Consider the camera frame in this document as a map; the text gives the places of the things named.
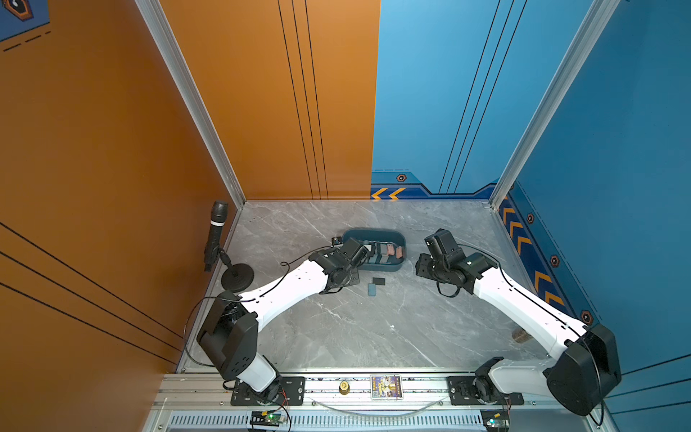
orange chevron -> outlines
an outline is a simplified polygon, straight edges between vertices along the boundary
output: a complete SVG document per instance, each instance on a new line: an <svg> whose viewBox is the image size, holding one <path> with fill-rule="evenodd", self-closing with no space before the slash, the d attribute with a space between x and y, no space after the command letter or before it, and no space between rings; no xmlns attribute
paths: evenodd
<svg viewBox="0 0 691 432"><path fill-rule="evenodd" d="M507 213L516 213L516 210L514 210L514 209L512 209L512 208L510 208L510 207L506 207L506 208L504 209L504 225L507 224Z"/></svg>
<svg viewBox="0 0 691 432"><path fill-rule="evenodd" d="M540 279L552 283L551 277L547 276L545 273L535 272L535 291L540 292Z"/></svg>
<svg viewBox="0 0 691 432"><path fill-rule="evenodd" d="M532 245L532 244L533 244L533 242L530 241L530 238L525 238L525 237L518 236L518 245L517 245L516 247L517 247L517 249L518 249L518 254L519 254L519 255L520 255L520 246L521 246L521 244L523 244L523 243L528 243L529 245Z"/></svg>
<svg viewBox="0 0 691 432"><path fill-rule="evenodd" d="M560 305L564 306L564 301L557 297L556 295L552 294L551 292L545 291L545 303L549 304L550 300L554 300Z"/></svg>
<svg viewBox="0 0 691 432"><path fill-rule="evenodd" d="M376 191L376 192L372 195L372 198L374 198L375 200L381 200L381 198L379 197L379 194L380 194L381 192L384 192L384 191L387 190L387 189L388 189L387 187L382 187L380 190Z"/></svg>
<svg viewBox="0 0 691 432"><path fill-rule="evenodd" d="M394 192L393 194L389 195L389 198L391 198L392 200L397 200L397 199L399 199L396 195L398 195L399 192L402 192L402 191L404 191L404 190L406 190L405 187L399 188L396 192Z"/></svg>
<svg viewBox="0 0 691 432"><path fill-rule="evenodd" d="M513 240L513 228L523 228L523 225L520 222L512 222L509 225L511 226L509 236L511 236L511 240Z"/></svg>

gray marble surface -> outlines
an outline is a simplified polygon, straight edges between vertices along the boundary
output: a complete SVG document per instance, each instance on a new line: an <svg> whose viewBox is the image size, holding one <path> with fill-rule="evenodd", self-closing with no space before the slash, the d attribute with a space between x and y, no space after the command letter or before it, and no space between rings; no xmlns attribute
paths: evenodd
<svg viewBox="0 0 691 432"><path fill-rule="evenodd" d="M449 229L499 257L507 274L530 282L509 238L480 201L297 201L248 202L242 210L229 255L254 268L250 290L280 277L279 263L328 246L351 227L396 229L406 237L406 261L398 272L360 271L360 284L333 295L314 295L275 318L260 334L258 351L279 370L313 367L453 367L475 370L494 356L544 357L534 340L517 344L517 328L506 315L465 291L448 299L432 281L415 276L415 261L427 252L423 239ZM466 253L473 250L465 247ZM386 278L368 297L373 276ZM445 292L455 288L443 286ZM221 292L220 280L213 294ZM208 361L193 344L192 355ZM186 360L185 365L193 366Z"/></svg>

round stand base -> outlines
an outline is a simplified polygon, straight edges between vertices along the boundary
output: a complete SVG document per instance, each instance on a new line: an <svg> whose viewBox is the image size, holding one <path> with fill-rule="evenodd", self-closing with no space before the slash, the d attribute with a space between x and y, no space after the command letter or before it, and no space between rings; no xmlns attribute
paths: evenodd
<svg viewBox="0 0 691 432"><path fill-rule="evenodd" d="M246 290L254 280L254 270L247 264L233 264L232 268L238 275L233 276L232 270L228 268L220 277L221 286L230 292Z"/></svg>

wall panel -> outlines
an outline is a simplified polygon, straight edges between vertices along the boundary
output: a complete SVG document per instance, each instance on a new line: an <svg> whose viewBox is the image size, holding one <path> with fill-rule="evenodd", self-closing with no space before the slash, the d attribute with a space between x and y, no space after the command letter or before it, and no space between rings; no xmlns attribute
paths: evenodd
<svg viewBox="0 0 691 432"><path fill-rule="evenodd" d="M509 193L616 335L623 381L606 400L622 432L691 404L690 15L683 0L620 2Z"/></svg>
<svg viewBox="0 0 691 432"><path fill-rule="evenodd" d="M136 431L209 282L211 204L231 200L136 5L48 8L0 44L0 252L151 335L0 256L0 283L141 348L0 286L0 417L4 431Z"/></svg>
<svg viewBox="0 0 691 432"><path fill-rule="evenodd" d="M378 1L162 1L248 199L367 198Z"/></svg>

black mounting plate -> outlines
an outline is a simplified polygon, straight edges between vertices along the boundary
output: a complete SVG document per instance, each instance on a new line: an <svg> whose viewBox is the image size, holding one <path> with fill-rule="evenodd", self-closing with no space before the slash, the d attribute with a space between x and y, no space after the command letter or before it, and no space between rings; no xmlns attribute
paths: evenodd
<svg viewBox="0 0 691 432"><path fill-rule="evenodd" d="M446 384L448 385L448 396L451 398L451 405L485 405L485 406L501 406L501 402L487 405L479 401L478 394L473 387L474 376L465 377L446 377ZM512 393L509 395L511 405L523 405L523 395L521 393Z"/></svg>
<svg viewBox="0 0 691 432"><path fill-rule="evenodd" d="M281 388L285 391L288 398L289 406L300 406L303 403L305 395L305 377L281 377ZM283 401L283 394L279 393L276 400L278 404ZM249 387L249 384L240 382L235 384L233 390L233 397L230 399L230 404L234 406L271 406L274 403L267 404L266 401L259 401L254 391Z"/></svg>

